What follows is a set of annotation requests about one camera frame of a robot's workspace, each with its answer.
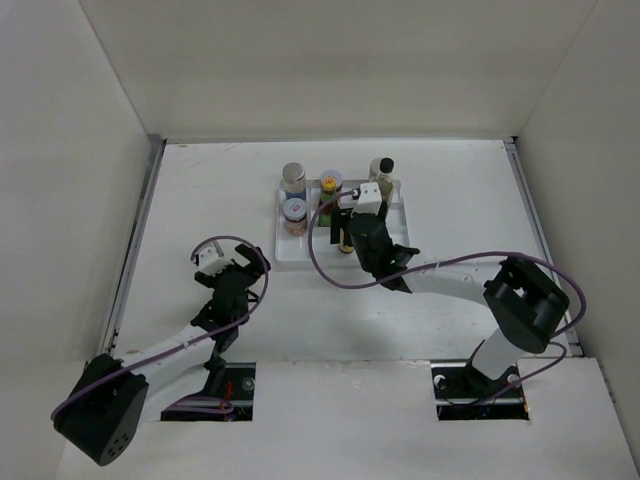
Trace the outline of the white divided organizer tray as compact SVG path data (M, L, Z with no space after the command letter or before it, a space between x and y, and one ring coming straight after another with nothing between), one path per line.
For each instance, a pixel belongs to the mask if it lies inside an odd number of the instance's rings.
M410 245L404 199L401 182L394 180L394 192L389 212L386 217L388 233L394 243ZM320 180L307 181L307 220L310 221L318 207L320 196ZM307 234L292 235L286 228L284 203L286 201L283 182L277 190L277 226L275 228L275 260L280 266L291 270L312 270L313 265L308 252ZM313 245L316 258L323 268L358 269L360 267L355 253L342 253L337 245L330 244L330 228L315 226L313 229Z

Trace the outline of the orange label sauce jar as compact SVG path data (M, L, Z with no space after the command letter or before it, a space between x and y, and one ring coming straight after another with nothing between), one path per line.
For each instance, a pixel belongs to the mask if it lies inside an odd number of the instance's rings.
M337 195L343 185L342 174L337 170L325 170L320 176L321 194L329 198Z
M307 230L307 205L301 198L287 199L283 205L285 230L294 236L302 236Z

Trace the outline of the yellow cap chili bottle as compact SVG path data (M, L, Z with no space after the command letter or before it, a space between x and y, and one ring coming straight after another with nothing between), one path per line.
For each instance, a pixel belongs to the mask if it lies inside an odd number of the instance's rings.
M336 206L337 206L336 195L327 198L321 194L321 190L320 190L319 216L318 216L318 225L320 227L330 227L331 212L335 209Z

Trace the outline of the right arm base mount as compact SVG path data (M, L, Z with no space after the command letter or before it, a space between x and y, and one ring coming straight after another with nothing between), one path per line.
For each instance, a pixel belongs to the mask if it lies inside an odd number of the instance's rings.
M441 421L529 420L523 388L516 365L497 380L473 373L461 362L432 363L430 366L436 415Z

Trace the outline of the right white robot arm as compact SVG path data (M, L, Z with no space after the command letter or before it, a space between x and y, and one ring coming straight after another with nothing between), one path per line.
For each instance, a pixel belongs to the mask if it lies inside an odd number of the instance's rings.
M476 347L463 373L475 395L489 394L525 354L543 353L569 307L535 258L510 254L486 265L429 261L418 249L395 244L378 216L349 209L332 213L331 242L352 247L361 268L388 290L445 295L490 310L497 329Z

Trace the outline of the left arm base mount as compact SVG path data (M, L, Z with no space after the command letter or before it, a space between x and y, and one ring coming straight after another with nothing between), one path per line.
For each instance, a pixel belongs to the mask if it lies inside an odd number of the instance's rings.
M257 365L218 358L204 386L161 413L164 422L250 422L253 420Z

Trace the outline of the tall dark soy bottle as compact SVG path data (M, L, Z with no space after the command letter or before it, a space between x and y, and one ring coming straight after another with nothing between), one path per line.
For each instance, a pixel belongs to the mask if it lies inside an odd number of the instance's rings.
M389 157L382 158L379 162L378 173L375 177L375 181L378 184L378 188L381 194L382 204L380 208L380 216L385 216L388 213L391 200L393 197L394 185L392 179L392 173L395 167L395 162Z

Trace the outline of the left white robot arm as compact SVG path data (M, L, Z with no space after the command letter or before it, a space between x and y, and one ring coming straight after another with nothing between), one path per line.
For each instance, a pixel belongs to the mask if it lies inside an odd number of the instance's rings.
M51 413L54 429L97 465L118 459L141 422L183 412L192 395L210 399L223 390L222 356L263 300L252 288L267 284L271 270L259 247L235 241L237 259L225 256L217 237L192 252L194 279L212 295L182 330L141 352L93 358Z

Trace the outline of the small brown cap bottle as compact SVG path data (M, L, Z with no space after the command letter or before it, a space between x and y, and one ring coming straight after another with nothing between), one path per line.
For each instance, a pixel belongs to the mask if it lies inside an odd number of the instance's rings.
M354 247L351 244L349 232L346 227L340 228L340 240L338 244L339 251L343 254L351 254Z

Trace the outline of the white peppercorn jar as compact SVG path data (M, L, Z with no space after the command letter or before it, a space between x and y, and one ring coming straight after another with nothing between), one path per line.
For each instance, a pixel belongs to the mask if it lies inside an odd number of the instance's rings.
M374 182L380 173L381 158L375 158L371 161L368 173L368 181Z
M306 199L306 172L300 163L287 163L282 169L282 181L286 199Z

